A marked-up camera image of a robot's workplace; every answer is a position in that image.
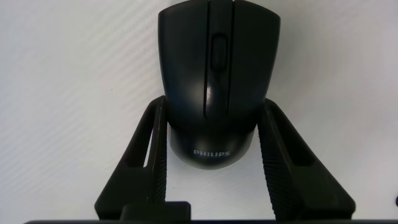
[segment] glossy mouse surface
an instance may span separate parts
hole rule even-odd
[[[271,79],[279,28],[277,14],[239,0],[191,0],[159,13],[171,147],[179,158],[219,169],[246,153]]]

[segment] right mouse button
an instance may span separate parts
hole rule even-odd
[[[261,6],[234,2],[228,115],[253,118],[264,103],[274,66],[280,18]]]
[[[222,72],[226,68],[227,41],[222,35],[215,35],[211,43],[211,64],[215,72]]]

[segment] computer mouse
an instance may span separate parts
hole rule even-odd
[[[280,18],[240,0],[191,0],[159,13],[159,58],[173,152],[219,169],[248,150],[263,108]]]

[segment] white background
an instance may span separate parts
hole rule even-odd
[[[93,219],[142,112],[163,94],[157,14],[180,1],[0,0],[0,223]],[[282,19],[267,97],[355,199],[398,218],[398,1],[261,1]],[[259,141],[237,163],[168,154],[195,219],[274,218]]]

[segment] wireless mouse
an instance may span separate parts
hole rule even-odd
[[[240,0],[191,0],[159,13],[159,57],[171,147],[219,169],[248,150],[264,104],[280,18]]]

